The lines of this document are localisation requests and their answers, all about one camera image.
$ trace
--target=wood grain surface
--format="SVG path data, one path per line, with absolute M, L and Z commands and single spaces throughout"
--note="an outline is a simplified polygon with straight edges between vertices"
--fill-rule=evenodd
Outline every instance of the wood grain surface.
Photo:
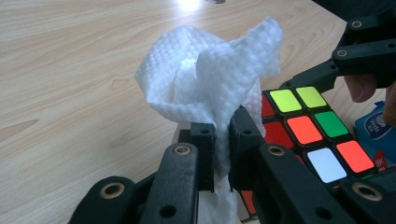
M 285 80 L 330 58 L 345 23 L 309 0 L 0 1 L 0 223 L 66 223 L 91 186 L 153 173 L 176 124 L 145 102 L 137 66 L 161 34 L 188 24 L 232 40 L 266 16 L 285 37 Z M 326 99 L 352 129 L 342 79 Z

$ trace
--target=textured white paper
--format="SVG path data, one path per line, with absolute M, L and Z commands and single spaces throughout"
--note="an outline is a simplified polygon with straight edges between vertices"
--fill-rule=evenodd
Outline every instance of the textured white paper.
M 271 18 L 231 42 L 181 26 L 155 43 L 135 74 L 147 102 L 165 118 L 216 127 L 215 193 L 200 192 L 199 223 L 236 221 L 236 195 L 227 178 L 228 125 L 243 105 L 264 134 L 259 77 L 280 73 L 277 54 L 282 38 Z

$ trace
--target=blue package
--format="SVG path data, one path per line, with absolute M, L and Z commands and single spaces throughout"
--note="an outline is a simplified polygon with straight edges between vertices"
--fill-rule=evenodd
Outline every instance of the blue package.
M 358 141 L 379 170 L 396 164 L 396 128 L 384 121 L 385 102 L 375 103 L 376 108 L 355 121 Z

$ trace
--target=crumpled paper towel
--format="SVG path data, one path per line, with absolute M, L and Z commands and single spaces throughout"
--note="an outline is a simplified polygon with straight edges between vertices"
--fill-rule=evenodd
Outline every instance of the crumpled paper towel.
M 199 223 L 236 221 L 236 195 L 227 178 L 230 118 L 243 105 L 265 134 L 259 77 L 280 73 L 277 54 L 282 38 L 272 18 L 230 42 L 180 26 L 161 36 L 135 74 L 147 102 L 166 119 L 216 127 L 215 192 L 200 192 Z

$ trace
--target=green square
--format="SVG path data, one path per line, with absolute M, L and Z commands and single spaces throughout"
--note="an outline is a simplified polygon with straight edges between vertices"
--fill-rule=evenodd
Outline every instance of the green square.
M 270 95 L 281 112 L 291 112 L 302 109 L 300 103 L 298 103 L 296 97 L 290 90 L 271 91 Z
M 348 133 L 343 121 L 332 111 L 316 114 L 315 118 L 329 137 L 337 137 Z
M 326 101 L 314 87 L 297 88 L 296 91 L 309 108 L 327 105 Z

